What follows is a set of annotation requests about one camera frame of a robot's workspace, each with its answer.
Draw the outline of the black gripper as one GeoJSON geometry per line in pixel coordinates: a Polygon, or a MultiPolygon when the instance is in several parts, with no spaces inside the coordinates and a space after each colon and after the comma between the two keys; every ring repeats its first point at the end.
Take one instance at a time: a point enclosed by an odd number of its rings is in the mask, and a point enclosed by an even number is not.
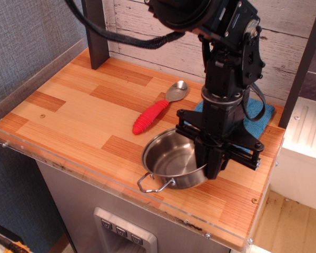
{"type": "Polygon", "coordinates": [[[245,108],[249,95],[238,93],[230,98],[206,96],[203,99],[202,111],[180,109],[177,112],[179,122],[177,133],[191,139],[194,143],[196,166],[206,166],[206,177],[217,178],[229,160],[234,160],[248,168],[256,170],[261,162],[259,157],[264,148],[258,152],[225,152],[220,147],[219,139],[229,134],[231,128],[244,119],[239,108],[245,108]]]}

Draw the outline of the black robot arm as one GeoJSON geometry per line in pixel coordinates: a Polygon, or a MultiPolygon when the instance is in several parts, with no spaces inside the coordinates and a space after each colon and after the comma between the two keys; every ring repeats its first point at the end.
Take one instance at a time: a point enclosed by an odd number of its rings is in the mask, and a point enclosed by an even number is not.
{"type": "Polygon", "coordinates": [[[263,94],[260,18],[248,1],[147,1],[166,27],[192,32],[202,43],[205,84],[200,112],[178,110],[179,134],[194,141],[198,167],[215,179],[229,160],[251,169],[260,163],[263,144],[244,127],[250,91],[263,94]]]}

